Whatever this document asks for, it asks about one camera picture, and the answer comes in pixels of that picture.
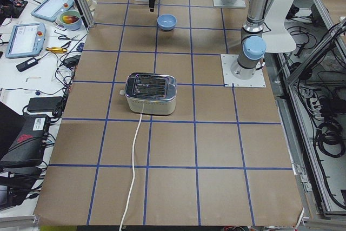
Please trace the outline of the light blue bowl with fruit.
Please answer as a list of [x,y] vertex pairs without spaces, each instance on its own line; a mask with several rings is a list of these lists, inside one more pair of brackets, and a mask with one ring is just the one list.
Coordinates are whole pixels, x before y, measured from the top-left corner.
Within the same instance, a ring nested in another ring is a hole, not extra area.
[[79,12],[69,10],[60,14],[59,23],[68,30],[76,31],[81,28],[82,19]]

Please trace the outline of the cream mug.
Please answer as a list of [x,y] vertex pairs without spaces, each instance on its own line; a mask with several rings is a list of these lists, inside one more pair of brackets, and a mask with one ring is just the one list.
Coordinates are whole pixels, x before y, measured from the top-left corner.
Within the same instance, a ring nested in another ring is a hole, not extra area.
[[96,6],[97,6],[97,2],[95,0],[86,0],[86,2],[88,4],[89,10],[91,12],[95,11]]

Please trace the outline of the cream and chrome toaster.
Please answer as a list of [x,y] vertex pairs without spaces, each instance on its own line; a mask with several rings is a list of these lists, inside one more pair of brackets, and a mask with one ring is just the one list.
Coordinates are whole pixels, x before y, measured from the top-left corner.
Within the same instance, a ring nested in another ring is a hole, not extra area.
[[119,94],[135,113],[170,115],[176,108],[177,81],[170,75],[133,72]]

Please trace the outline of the black scissors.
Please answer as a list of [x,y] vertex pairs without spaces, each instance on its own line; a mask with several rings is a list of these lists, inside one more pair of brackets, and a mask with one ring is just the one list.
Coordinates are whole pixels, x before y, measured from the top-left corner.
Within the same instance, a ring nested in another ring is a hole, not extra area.
[[57,38],[58,38],[59,40],[77,41],[77,40],[78,40],[78,39],[77,39],[78,36],[79,36],[79,35],[75,35],[75,36],[73,36],[73,37],[69,37],[68,35],[59,35]]

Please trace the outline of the teach pendant tablet upper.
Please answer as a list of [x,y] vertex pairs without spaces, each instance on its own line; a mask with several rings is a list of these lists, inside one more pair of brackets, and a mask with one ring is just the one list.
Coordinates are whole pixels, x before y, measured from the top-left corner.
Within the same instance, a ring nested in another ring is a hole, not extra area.
[[44,0],[31,15],[46,21],[54,22],[58,15],[70,10],[74,5],[74,0]]

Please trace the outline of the teach pendant tablet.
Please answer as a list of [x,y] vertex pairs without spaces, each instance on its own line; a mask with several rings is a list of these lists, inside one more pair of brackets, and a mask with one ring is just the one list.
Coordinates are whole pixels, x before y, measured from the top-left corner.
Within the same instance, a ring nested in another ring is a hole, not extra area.
[[5,57],[35,57],[43,49],[46,27],[43,23],[19,24],[12,29]]
[[46,21],[54,22],[58,15],[70,10],[74,5],[74,0],[44,0],[31,15]]

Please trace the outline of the white chair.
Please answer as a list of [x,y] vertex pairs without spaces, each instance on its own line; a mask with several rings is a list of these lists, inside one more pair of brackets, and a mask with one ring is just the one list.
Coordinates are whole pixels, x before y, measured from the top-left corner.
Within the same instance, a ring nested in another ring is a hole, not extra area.
[[266,17],[265,23],[271,29],[263,32],[267,49],[266,53],[291,52],[296,49],[296,43],[284,26],[285,18],[294,0],[274,0]]

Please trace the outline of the teach pendant tablet lower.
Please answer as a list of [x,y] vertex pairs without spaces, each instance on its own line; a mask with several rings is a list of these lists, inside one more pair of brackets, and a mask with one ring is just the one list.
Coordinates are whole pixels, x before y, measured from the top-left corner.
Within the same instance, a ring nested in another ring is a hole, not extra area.
[[43,49],[46,27],[43,23],[19,24],[12,29],[5,57],[35,57]]

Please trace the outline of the black power adapter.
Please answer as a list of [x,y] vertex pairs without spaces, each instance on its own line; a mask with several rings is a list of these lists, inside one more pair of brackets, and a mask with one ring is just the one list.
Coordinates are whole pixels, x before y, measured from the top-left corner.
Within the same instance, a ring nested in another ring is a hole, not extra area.
[[24,72],[24,71],[34,67],[37,64],[38,64],[38,59],[32,57],[32,58],[16,65],[16,68],[19,72]]

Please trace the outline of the black box with red logo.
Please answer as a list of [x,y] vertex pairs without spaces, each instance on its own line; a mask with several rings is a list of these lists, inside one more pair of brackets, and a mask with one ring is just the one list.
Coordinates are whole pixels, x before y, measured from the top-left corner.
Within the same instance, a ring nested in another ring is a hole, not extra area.
[[9,150],[1,159],[2,168],[39,166],[49,134],[49,117],[46,114],[24,115],[24,125],[14,138]]

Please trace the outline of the yellow handled screwdriver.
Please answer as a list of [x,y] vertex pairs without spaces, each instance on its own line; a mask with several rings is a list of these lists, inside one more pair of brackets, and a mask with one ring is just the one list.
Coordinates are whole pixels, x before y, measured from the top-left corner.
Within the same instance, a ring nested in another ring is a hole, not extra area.
[[57,47],[45,48],[45,50],[49,52],[57,53],[57,54],[63,54],[68,51],[66,48],[57,48]]

